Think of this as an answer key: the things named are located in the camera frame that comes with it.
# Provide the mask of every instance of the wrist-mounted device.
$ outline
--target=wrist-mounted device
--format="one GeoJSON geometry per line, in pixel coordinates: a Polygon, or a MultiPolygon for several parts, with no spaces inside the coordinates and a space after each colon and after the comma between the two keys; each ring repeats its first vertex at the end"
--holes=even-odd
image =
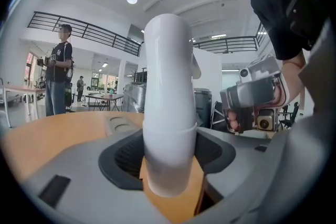
{"type": "Polygon", "coordinates": [[[278,109],[289,101],[289,92],[281,70],[273,55],[265,55],[251,62],[239,71],[240,81],[233,87],[221,91],[223,112],[228,129],[233,130],[227,120],[229,110],[236,112],[239,124],[238,132],[252,130],[254,125],[260,131],[274,132],[277,129],[278,109]],[[269,108],[266,104],[275,100],[278,87],[284,102],[269,108]],[[254,107],[265,105],[256,115],[254,107]]]}

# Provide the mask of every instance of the round wooden table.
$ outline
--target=round wooden table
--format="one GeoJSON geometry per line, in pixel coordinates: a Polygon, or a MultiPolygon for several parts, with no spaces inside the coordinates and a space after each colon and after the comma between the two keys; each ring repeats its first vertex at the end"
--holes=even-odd
{"type": "MultiPolygon", "coordinates": [[[[143,114],[129,112],[76,112],[46,117],[11,130],[1,139],[1,148],[18,182],[29,178],[64,149],[106,137],[106,117],[123,116],[142,126],[143,114]]],[[[179,223],[194,217],[201,196],[203,171],[194,157],[188,186],[184,193],[162,198],[151,192],[146,177],[145,161],[140,178],[151,203],[168,220],[179,223]]]]}

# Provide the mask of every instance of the white cylindrical object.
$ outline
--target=white cylindrical object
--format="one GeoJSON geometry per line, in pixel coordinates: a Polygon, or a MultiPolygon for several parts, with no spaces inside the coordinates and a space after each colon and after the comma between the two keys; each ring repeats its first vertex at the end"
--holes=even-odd
{"type": "Polygon", "coordinates": [[[159,15],[147,24],[145,43],[143,138],[148,183],[157,195],[172,197],[187,186],[195,149],[191,29],[176,15],[159,15]]]}

